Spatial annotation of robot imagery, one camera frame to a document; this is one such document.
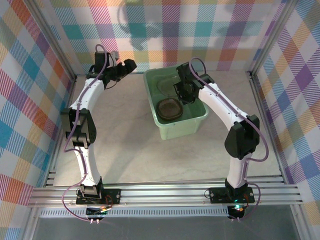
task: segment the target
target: marble surface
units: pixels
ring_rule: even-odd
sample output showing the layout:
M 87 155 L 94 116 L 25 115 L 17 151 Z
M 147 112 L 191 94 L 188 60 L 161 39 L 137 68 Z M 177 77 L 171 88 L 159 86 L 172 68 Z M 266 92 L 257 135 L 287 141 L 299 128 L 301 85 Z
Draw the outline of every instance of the marble surface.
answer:
M 212 71 L 209 74 L 240 109 L 259 116 L 243 71 Z M 84 77 L 78 78 L 74 100 L 84 82 Z M 218 179 L 228 175 L 230 157 L 224 147 L 228 132 L 218 116 L 210 110 L 196 134 L 161 140 L 142 74 L 131 74 L 112 89 L 105 90 L 92 117 L 97 129 L 94 154 L 104 183 Z M 249 176 L 280 174 L 271 144 L 269 148 L 267 161 L 250 163 Z M 253 157 L 264 155 L 265 147 L 260 141 Z M 54 186 L 73 185 L 81 180 L 73 152 L 60 152 L 57 158 Z

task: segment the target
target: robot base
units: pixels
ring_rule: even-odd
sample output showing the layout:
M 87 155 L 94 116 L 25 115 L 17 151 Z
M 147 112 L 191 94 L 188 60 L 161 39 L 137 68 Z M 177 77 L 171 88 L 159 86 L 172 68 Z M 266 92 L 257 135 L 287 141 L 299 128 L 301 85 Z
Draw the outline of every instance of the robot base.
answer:
M 118 205 L 120 204 L 121 189 L 102 189 L 101 198 L 83 197 L 81 190 L 76 192 L 76 205 Z
M 255 202 L 252 187 L 245 184 L 239 188 L 233 188 L 227 180 L 225 187 L 211 187 L 208 189 L 212 204 L 251 204 Z

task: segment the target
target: green plastic bin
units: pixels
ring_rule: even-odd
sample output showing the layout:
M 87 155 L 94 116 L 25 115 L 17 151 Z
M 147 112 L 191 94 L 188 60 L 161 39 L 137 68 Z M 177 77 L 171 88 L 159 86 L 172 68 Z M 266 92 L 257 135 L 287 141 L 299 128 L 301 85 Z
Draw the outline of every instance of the green plastic bin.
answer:
M 183 105 L 182 116 L 175 120 L 165 121 L 158 116 L 156 112 L 157 103 L 168 98 L 168 95 L 164 95 L 163 92 L 159 90 L 159 85 L 157 84 L 159 81 L 163 81 L 164 79 L 168 78 L 172 78 L 173 81 L 179 81 L 176 67 L 177 66 L 151 69 L 146 71 L 143 75 L 152 116 L 155 124 L 159 127 L 160 135 L 163 140 L 195 134 L 201 122 L 208 116 L 209 113 L 207 105 L 203 104 L 202 101 L 197 99 L 194 103 Z

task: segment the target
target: plaid wall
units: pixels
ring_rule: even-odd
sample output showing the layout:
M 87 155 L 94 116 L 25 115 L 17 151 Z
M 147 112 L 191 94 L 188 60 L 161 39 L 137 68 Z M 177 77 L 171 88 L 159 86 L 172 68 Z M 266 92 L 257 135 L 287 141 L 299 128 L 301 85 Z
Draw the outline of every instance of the plaid wall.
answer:
M 270 34 L 273 32 L 273 30 L 275 28 L 275 25 L 276 25 L 276 22 L 279 19 L 280 15 L 282 14 L 282 11 L 283 11 L 283 9 L 284 9 L 284 7 L 285 7 L 287 2 L 288 2 L 288 0 L 281 0 L 281 3 L 278 5 L 277 10 L 276 10 L 275 14 L 272 17 L 272 21 L 270 22 L 270 25 L 267 28 L 267 30 L 265 31 L 264 36 L 263 36 L 263 38 L 262 38 L 262 40 L 260 42 L 259 48 L 256 50 L 256 53 L 255 53 L 254 58 L 253 58 L 253 61 L 251 62 L 251 65 L 250 65 L 250 68 L 249 68 L 250 70 L 252 70 L 254 65 L 256 64 L 256 61 L 259 58 L 262 50 L 264 49 Z
M 258 73 L 289 182 L 320 239 L 320 0 L 300 0 Z
M 0 240 L 15 240 L 71 81 L 22 0 L 0 0 Z
M 137 62 L 137 72 L 184 63 L 248 69 L 281 0 L 38 0 L 77 73 L 97 43 Z

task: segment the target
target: purple cable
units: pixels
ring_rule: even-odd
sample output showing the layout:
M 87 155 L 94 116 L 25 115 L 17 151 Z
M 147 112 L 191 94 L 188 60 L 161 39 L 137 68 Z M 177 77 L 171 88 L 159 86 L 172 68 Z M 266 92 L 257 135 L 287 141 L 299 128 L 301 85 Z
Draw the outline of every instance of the purple cable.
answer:
M 241 119 L 245 120 L 251 127 L 253 127 L 253 129 L 259 134 L 259 136 L 261 137 L 262 141 L 263 141 L 263 144 L 264 144 L 264 147 L 265 147 L 265 156 L 264 158 L 262 159 L 255 159 L 255 158 L 251 158 L 251 157 L 248 157 L 248 161 L 253 161 L 253 162 L 264 162 L 265 160 L 267 160 L 267 158 L 269 157 L 269 148 L 268 148 L 268 144 L 267 144 L 267 140 L 266 138 L 264 137 L 264 135 L 262 134 L 262 132 L 257 128 L 256 125 L 254 125 L 251 121 L 249 121 L 246 117 L 242 116 L 221 94 L 219 94 L 213 87 L 211 87 L 208 83 L 206 83 L 204 80 L 202 80 L 195 72 L 194 70 L 194 67 L 192 66 L 192 61 L 193 60 L 199 60 L 203 66 L 203 69 L 204 69 L 204 73 L 206 74 L 207 73 L 207 69 L 206 69 L 206 65 L 205 63 L 199 58 L 199 57 L 193 57 L 191 58 L 191 60 L 189 61 L 189 68 L 190 68 L 190 71 L 191 73 L 193 74 L 193 76 L 198 79 L 201 83 L 203 83 L 206 87 L 208 87 L 208 89 L 210 89 L 214 94 L 216 94 L 216 96 L 218 96 L 233 112 L 236 116 L 240 117 Z M 260 187 L 253 183 L 253 182 L 248 182 L 247 181 L 247 176 L 246 176 L 246 172 L 247 172 L 247 168 L 248 168 L 248 162 L 246 161 L 244 163 L 244 167 L 243 167 L 243 179 L 245 180 L 245 182 L 248 184 L 248 185 L 254 185 L 256 186 L 256 188 L 258 189 L 258 199 L 256 201 L 256 204 L 253 208 L 253 210 L 247 214 L 246 216 L 244 216 L 242 218 L 243 219 L 246 219 L 248 216 L 250 216 L 258 207 L 259 205 L 259 202 L 260 202 L 260 198 L 261 198 L 261 189 Z
M 79 121 L 79 113 L 80 113 L 80 105 L 81 105 L 81 100 L 82 98 L 84 97 L 85 93 L 88 91 L 89 88 L 91 88 L 91 86 L 99 79 L 99 77 L 101 76 L 101 74 L 104 72 L 106 66 L 107 66 L 107 59 L 108 59 L 108 55 L 107 55 L 107 51 L 106 49 L 104 48 L 104 46 L 102 46 L 101 44 L 97 44 L 95 46 L 95 51 L 97 52 L 98 51 L 98 47 L 101 47 L 104 51 L 104 65 L 101 69 L 101 71 L 99 72 L 99 74 L 95 77 L 95 79 L 89 83 L 89 85 L 82 91 L 80 97 L 79 97 L 79 100 L 78 100 L 78 103 L 76 105 L 76 112 L 75 112 L 75 119 L 74 119 L 74 124 L 73 124 L 73 127 L 71 129 L 71 132 L 68 136 L 68 138 L 66 139 L 66 143 L 65 143 L 65 146 L 64 146 L 64 149 L 63 149 L 63 152 L 64 153 L 67 153 L 67 152 L 71 152 L 71 151 L 75 151 L 75 152 L 78 152 L 80 154 L 80 157 L 81 157 L 81 161 L 82 161 L 82 166 L 83 166 L 83 173 L 84 173 L 84 176 L 82 178 L 82 180 L 70 187 L 68 187 L 62 194 L 62 204 L 64 206 L 64 208 L 70 213 L 72 214 L 73 216 L 75 216 L 77 219 L 80 219 L 80 220 L 83 220 L 83 221 L 86 221 L 86 222 L 90 222 L 89 219 L 85 219 L 83 217 L 80 217 L 76 214 L 74 214 L 65 204 L 64 202 L 64 199 L 65 199 L 65 195 L 67 194 L 67 192 L 71 189 L 71 188 L 74 188 L 76 186 L 79 186 L 87 177 L 87 174 L 88 174 L 88 170 L 87 170 L 87 165 L 86 165 L 86 162 L 85 162 L 85 157 L 83 155 L 83 152 L 79 149 L 76 149 L 75 147 L 74 148 L 70 148 L 70 149 L 67 149 L 67 146 L 73 136 L 73 134 L 75 133 L 75 130 L 77 128 L 77 123 Z

